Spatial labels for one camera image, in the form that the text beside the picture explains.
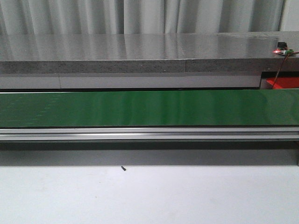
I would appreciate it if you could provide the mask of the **grey stone counter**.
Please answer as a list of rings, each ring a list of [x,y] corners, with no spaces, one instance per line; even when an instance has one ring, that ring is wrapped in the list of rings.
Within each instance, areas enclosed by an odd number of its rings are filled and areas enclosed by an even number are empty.
[[[2,35],[2,74],[298,71],[297,31],[201,34]]]

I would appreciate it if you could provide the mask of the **green conveyor belt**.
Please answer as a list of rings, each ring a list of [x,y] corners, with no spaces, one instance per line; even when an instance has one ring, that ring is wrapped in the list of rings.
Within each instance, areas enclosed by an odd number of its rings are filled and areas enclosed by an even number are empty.
[[[0,126],[296,126],[299,91],[2,93]]]

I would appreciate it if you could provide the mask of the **red plastic tray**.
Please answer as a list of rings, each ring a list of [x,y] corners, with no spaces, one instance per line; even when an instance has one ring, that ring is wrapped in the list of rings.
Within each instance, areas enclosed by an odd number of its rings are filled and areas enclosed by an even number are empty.
[[[263,89],[294,89],[299,87],[298,77],[267,78]]]

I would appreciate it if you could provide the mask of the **small green circuit board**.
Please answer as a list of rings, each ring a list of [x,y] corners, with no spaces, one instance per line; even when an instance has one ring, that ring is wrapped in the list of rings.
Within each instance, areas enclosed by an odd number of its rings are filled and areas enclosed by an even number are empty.
[[[277,48],[276,50],[273,51],[273,53],[282,56],[295,54],[295,52],[292,49],[282,49],[282,48]]]

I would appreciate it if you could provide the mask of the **small black sensor cube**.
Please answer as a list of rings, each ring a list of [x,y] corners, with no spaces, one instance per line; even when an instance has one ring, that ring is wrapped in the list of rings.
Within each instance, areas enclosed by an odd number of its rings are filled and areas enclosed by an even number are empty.
[[[286,42],[278,42],[277,48],[278,48],[279,50],[287,50],[287,49],[288,49],[288,46],[287,46],[287,43],[286,43]]]

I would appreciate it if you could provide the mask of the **grey curtain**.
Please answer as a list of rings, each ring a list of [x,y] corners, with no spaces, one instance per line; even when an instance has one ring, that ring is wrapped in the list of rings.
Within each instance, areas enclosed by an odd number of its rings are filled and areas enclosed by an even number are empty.
[[[278,31],[283,0],[3,0],[0,32],[169,34]]]

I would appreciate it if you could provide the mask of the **aluminium conveyor frame rail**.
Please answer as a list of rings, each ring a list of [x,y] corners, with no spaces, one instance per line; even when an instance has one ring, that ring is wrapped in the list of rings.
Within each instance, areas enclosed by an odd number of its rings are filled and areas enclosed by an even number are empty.
[[[1,129],[2,166],[286,166],[297,127]]]

